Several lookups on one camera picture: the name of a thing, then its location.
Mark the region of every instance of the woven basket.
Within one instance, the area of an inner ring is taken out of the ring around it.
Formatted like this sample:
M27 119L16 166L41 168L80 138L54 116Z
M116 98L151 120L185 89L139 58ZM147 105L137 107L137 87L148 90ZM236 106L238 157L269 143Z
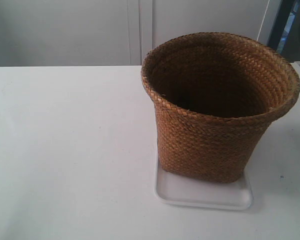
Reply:
M168 172L236 181L271 122L296 103L300 79L272 49L229 33L194 33L152 50L142 66Z

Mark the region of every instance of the white table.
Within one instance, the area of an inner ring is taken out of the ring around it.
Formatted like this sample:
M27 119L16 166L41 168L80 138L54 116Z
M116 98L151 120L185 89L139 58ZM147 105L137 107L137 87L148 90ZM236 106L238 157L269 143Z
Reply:
M300 98L251 157L248 210L161 203L155 161L140 66L0 68L0 240L300 240Z

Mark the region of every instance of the white surface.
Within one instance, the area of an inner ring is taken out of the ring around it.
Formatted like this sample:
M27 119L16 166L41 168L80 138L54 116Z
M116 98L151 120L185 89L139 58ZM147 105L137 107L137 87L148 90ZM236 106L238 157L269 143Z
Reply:
M0 0L0 66L140 65L138 0Z
M139 66L0 68L0 240L300 240L300 98L248 163L245 211L160 202L154 121Z
M195 32L229 32L266 44L281 0L153 0L153 46Z
M178 206L244 210L253 202L249 179L244 174L235 182L213 183L195 180L156 167L155 193L165 204Z

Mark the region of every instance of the brown basket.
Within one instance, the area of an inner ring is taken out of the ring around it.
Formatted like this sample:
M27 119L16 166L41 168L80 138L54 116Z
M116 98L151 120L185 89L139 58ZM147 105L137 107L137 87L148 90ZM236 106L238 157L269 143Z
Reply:
M144 60L158 157L168 172L236 181L271 122L296 103L300 79L272 49L229 33L172 39Z

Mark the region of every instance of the basket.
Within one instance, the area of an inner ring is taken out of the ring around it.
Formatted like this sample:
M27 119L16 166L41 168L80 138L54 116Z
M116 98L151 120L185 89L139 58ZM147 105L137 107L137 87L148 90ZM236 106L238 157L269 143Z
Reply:
M242 176L261 136L300 92L284 58L230 33L172 39L148 53L141 75L154 103L162 168L219 183Z

